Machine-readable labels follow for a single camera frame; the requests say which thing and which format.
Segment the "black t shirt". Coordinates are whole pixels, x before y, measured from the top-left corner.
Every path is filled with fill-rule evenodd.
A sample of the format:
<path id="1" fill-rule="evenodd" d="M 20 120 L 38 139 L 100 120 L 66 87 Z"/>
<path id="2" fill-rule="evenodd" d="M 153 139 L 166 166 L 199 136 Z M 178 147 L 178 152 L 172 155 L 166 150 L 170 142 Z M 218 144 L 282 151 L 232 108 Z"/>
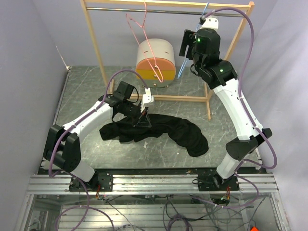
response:
<path id="1" fill-rule="evenodd" d="M 100 128 L 100 136 L 103 141 L 118 138 L 120 143 L 126 143 L 139 142 L 148 137 L 158 138 L 166 133 L 177 145 L 186 148 L 191 157 L 199 157 L 208 152 L 208 141 L 194 123 L 170 115 L 149 114 L 148 116 L 152 124 L 150 128 L 134 127 L 131 119 L 125 117 Z"/>

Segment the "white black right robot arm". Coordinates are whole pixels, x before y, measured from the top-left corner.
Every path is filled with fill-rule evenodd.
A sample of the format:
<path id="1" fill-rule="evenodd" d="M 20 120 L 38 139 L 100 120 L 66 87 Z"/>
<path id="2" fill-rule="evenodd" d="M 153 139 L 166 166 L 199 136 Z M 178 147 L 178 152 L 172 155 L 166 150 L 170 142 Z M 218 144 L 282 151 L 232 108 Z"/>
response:
<path id="1" fill-rule="evenodd" d="M 220 59 L 220 36 L 210 28 L 198 31 L 185 30 L 180 56 L 191 60 L 191 73 L 200 77 L 218 96 L 231 118 L 236 138 L 226 144 L 226 155 L 217 167 L 212 185 L 221 191 L 229 185 L 229 177 L 240 162 L 272 136 L 270 128 L 264 128 L 250 109 L 241 89 L 239 78 L 232 64 Z"/>

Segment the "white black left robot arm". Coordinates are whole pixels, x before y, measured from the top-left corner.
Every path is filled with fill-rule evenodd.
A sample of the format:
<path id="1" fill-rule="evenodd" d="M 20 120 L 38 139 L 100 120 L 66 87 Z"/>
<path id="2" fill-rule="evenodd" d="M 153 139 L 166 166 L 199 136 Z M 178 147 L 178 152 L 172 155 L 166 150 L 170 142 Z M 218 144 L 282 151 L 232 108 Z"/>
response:
<path id="1" fill-rule="evenodd" d="M 49 161 L 49 175 L 52 175 L 52 167 L 71 173 L 81 179 L 82 187 L 87 191 L 93 191 L 98 186 L 95 170 L 81 160 L 81 142 L 100 124 L 106 120 L 112 120 L 118 113 L 129 119 L 129 125 L 138 128 L 150 128 L 148 117 L 148 104 L 154 101 L 149 88 L 141 97 L 141 101 L 132 102 L 130 97 L 134 86 L 126 82 L 120 82 L 112 94 L 101 96 L 97 102 L 85 113 L 75 120 L 59 126 L 50 127 L 43 157 Z"/>

